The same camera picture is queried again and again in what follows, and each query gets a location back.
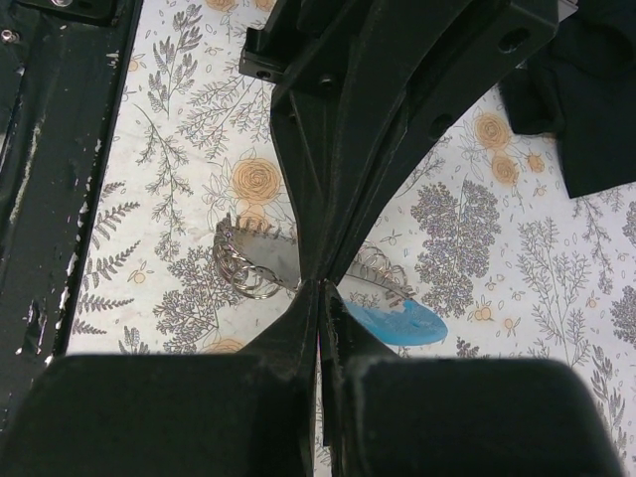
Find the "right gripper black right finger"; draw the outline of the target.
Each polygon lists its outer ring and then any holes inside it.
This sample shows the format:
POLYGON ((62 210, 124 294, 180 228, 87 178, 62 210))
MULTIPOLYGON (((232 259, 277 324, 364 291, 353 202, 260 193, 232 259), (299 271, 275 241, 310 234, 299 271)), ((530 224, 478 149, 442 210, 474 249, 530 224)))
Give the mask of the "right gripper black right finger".
POLYGON ((402 358, 321 286, 324 441, 336 476, 618 476, 579 376, 537 358, 402 358))

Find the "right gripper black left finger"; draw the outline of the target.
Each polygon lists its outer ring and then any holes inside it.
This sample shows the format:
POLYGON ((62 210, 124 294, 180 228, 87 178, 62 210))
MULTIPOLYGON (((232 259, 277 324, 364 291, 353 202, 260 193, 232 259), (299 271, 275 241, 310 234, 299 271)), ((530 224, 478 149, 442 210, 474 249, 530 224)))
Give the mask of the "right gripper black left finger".
POLYGON ((309 476, 318 285, 232 354, 75 355, 35 381, 5 476, 309 476))

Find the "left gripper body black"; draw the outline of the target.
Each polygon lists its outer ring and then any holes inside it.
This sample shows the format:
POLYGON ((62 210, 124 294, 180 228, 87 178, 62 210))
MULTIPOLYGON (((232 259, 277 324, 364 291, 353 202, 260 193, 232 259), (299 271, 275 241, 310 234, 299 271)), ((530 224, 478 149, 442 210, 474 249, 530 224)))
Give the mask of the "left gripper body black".
POLYGON ((368 25, 374 1, 279 1, 265 26, 249 28, 239 72, 276 86, 274 95, 335 96, 377 80, 368 25))

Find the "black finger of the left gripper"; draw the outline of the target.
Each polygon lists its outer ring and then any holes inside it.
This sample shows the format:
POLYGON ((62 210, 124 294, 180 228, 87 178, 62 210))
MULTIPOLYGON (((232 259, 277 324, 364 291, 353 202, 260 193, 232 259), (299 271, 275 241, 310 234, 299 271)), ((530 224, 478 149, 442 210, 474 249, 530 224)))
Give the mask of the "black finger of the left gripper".
POLYGON ((271 100, 271 135, 298 226, 304 279, 338 283, 358 202, 358 166, 344 155, 341 116, 351 93, 289 92, 271 100))
POLYGON ((444 132, 546 44, 555 1, 377 1, 368 25, 377 80, 348 89, 344 155, 358 166, 349 264, 377 216, 444 132))

